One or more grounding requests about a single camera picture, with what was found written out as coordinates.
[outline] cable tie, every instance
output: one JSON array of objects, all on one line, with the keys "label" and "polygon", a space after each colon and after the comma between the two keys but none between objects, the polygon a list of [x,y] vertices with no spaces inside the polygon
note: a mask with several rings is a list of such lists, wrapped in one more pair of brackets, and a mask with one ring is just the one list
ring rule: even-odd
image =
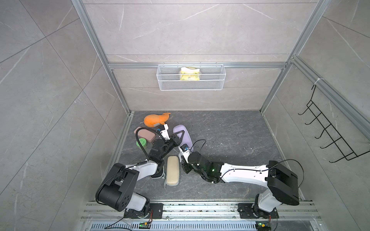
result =
[{"label": "cable tie", "polygon": [[316,85],[316,83],[317,83],[320,79],[323,79],[323,78],[317,78],[317,80],[316,80],[316,82],[314,83],[314,85]]}]

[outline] white wire basket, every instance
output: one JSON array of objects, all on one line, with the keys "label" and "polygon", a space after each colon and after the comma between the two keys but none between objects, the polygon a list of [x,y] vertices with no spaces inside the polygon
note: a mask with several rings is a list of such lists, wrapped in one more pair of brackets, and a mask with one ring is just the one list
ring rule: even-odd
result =
[{"label": "white wire basket", "polygon": [[[181,67],[200,69],[199,80],[180,80]],[[226,72],[222,64],[158,65],[157,79],[161,91],[222,90]]]}]

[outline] orange plush toy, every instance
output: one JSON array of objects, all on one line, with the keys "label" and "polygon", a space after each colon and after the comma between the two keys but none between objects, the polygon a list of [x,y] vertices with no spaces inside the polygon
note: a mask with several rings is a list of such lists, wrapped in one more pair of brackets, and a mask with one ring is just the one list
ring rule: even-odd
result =
[{"label": "orange plush toy", "polygon": [[163,115],[155,115],[155,114],[147,115],[144,118],[144,124],[150,128],[156,127],[161,124],[163,125],[168,120],[169,115],[170,113],[168,112],[163,113]]}]

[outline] mounting plate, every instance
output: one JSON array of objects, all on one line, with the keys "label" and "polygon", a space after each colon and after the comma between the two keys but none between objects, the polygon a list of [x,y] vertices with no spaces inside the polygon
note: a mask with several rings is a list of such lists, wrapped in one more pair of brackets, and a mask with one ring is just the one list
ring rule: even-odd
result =
[{"label": "mounting plate", "polygon": [[[153,219],[161,219],[162,218],[162,213],[163,213],[163,204],[161,203],[150,203],[150,209],[153,210]],[[139,217],[134,213],[134,210],[125,210],[125,218],[133,218],[133,219],[138,219]]]},{"label": "mounting plate", "polygon": [[[253,211],[252,206],[253,206],[253,203],[239,203],[238,204],[238,212],[239,212],[240,218],[242,218],[242,219],[256,218],[253,214],[254,211]],[[275,212],[275,213],[271,214],[271,219],[277,219],[277,218],[279,218],[278,212]]]}]

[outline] marble wall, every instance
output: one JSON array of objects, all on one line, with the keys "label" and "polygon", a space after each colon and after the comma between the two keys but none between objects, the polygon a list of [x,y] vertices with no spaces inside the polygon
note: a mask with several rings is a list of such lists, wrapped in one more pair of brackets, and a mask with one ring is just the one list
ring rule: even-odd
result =
[{"label": "marble wall", "polygon": [[[297,159],[303,165],[306,182],[302,185],[302,193],[306,200],[315,202],[329,230],[367,230],[370,221],[363,219],[363,214],[370,210],[370,170],[367,167],[370,153],[349,161],[329,162],[343,157],[339,149],[335,145],[321,149],[332,142],[329,135],[324,132],[316,139],[323,131],[322,126],[317,120],[310,125],[305,124],[315,118],[310,111],[298,114],[307,108],[312,85],[303,73],[293,67],[280,86],[275,102],[268,107],[266,119],[284,156]],[[312,100],[333,124],[328,131],[334,139],[340,136],[333,127],[357,154],[370,150],[370,141],[318,89]],[[319,114],[314,106],[313,112]],[[323,116],[318,118],[324,126],[329,125]],[[351,152],[343,140],[336,143],[345,154]],[[289,164],[294,171],[301,171],[296,163]]]},{"label": "marble wall", "polygon": [[370,1],[333,0],[300,57],[370,119]]},{"label": "marble wall", "polygon": [[[84,0],[110,62],[285,62],[316,2]],[[155,73],[115,70],[131,110],[258,110],[279,70],[227,69],[221,91],[182,92]]]},{"label": "marble wall", "polygon": [[114,69],[131,110],[259,110],[280,69],[226,69],[217,91],[161,91],[156,72]]},{"label": "marble wall", "polygon": [[84,2],[111,62],[286,61],[316,5],[300,0]]},{"label": "marble wall", "polygon": [[0,9],[0,230],[73,230],[126,115],[70,0]]}]

